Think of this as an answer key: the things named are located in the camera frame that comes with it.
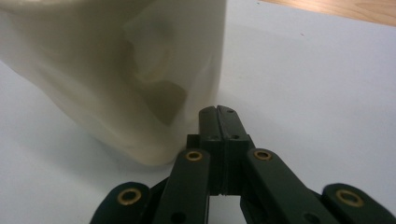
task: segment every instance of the wooden surface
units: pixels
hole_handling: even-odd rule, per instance
[[[262,0],[309,11],[396,26],[396,0]]]

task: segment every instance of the white table surface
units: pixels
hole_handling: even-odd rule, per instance
[[[356,186],[396,214],[396,28],[254,0],[230,0],[219,105],[257,147],[311,189]],[[0,62],[0,223],[88,223],[146,167],[90,137]],[[209,223],[245,223],[237,197],[212,198]]]

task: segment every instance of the white container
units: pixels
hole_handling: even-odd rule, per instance
[[[162,164],[217,93],[224,13],[225,0],[0,0],[0,60],[98,139]]]

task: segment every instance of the white cup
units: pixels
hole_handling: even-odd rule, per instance
[[[0,60],[145,164],[171,161],[213,103],[225,0],[0,0]]]

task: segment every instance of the brass ring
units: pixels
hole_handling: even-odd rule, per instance
[[[350,190],[339,189],[335,192],[335,195],[337,196],[338,200],[340,200],[342,203],[346,203],[349,206],[353,206],[353,207],[364,206],[363,199],[359,195],[357,195],[356,193]]]
[[[127,193],[133,193],[134,196],[131,198],[129,197],[125,198],[125,194]],[[119,196],[117,197],[117,201],[119,201],[119,203],[122,205],[131,205],[139,201],[141,197],[142,197],[142,193],[140,192],[139,189],[125,189],[119,193]]]
[[[187,153],[186,158],[189,161],[200,161],[202,159],[203,155],[199,151],[190,151]]]
[[[256,159],[259,159],[261,161],[269,161],[272,159],[272,155],[269,152],[266,152],[264,150],[257,150],[254,152],[254,157]]]

